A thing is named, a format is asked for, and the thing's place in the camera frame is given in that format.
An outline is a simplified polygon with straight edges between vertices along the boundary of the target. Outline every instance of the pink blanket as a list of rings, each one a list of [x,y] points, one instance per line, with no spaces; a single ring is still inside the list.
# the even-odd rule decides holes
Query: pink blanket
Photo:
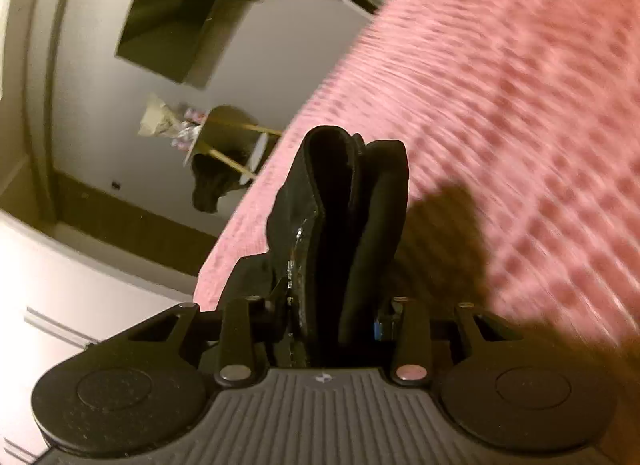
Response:
[[[640,463],[639,120],[640,0],[389,0],[287,129],[195,300],[214,308],[266,249],[309,129],[398,138],[410,204],[387,286],[474,295],[606,362],[622,401],[603,448]]]

